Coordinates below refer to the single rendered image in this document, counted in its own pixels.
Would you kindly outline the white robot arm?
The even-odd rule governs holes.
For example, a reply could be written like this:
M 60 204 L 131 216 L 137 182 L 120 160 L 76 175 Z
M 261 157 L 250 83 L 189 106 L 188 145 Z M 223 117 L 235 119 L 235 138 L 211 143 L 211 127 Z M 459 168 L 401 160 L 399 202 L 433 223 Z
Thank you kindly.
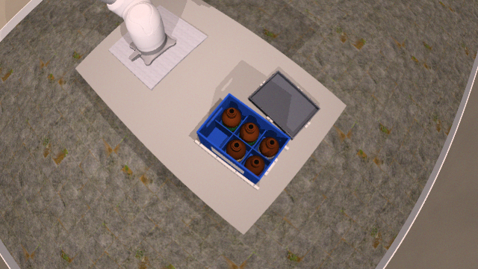
M 161 15 L 151 0 L 98 1 L 106 3 L 109 10 L 124 19 L 133 41 L 129 45 L 134 50 L 130 56 L 131 61 L 142 58 L 145 65 L 149 66 L 166 50 L 176 45 L 176 41 L 166 35 Z

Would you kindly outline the blue plastic crate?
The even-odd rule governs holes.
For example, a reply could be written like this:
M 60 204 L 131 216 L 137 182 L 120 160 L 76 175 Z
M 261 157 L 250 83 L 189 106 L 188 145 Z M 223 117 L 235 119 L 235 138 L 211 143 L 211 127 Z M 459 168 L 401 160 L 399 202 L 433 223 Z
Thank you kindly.
M 241 122 L 235 132 L 231 132 L 222 124 L 222 114 L 227 108 L 236 108 L 241 114 Z M 216 115 L 215 115 L 216 114 Z M 213 118 L 213 119 L 212 119 Z M 212 120 L 211 120 L 212 119 Z M 240 128 L 244 123 L 254 123 L 259 128 L 259 136 L 256 143 L 253 146 L 250 146 L 248 143 L 239 138 Z M 262 137 L 263 136 L 263 137 Z M 274 137 L 279 142 L 279 151 L 272 159 L 264 157 L 260 152 L 258 152 L 258 147 L 260 142 L 266 137 Z M 260 139 L 261 138 L 261 139 Z M 226 153 L 226 146 L 229 141 L 238 139 L 242 140 L 246 145 L 246 154 L 245 160 L 237 162 L 233 157 Z M 260 140 L 259 140 L 260 139 Z M 228 165 L 233 167 L 236 171 L 245 176 L 255 185 L 262 178 L 262 176 L 267 172 L 271 164 L 276 160 L 280 152 L 284 149 L 286 144 L 291 138 L 288 137 L 284 132 L 276 128 L 272 123 L 264 119 L 261 115 L 256 113 L 250 107 L 242 103 L 239 99 L 232 100 L 221 105 L 216 109 L 209 118 L 205 121 L 202 131 L 199 136 L 200 143 L 205 147 L 209 148 L 215 155 L 225 161 Z M 207 142 L 207 143 L 206 143 Z M 251 151 L 252 150 L 252 151 Z M 250 152 L 251 151 L 251 152 Z M 262 172 L 262 175 L 256 176 L 254 173 L 249 171 L 244 167 L 245 161 L 251 155 L 258 155 L 263 158 L 265 163 L 265 170 Z M 270 163 L 271 162 L 271 163 Z

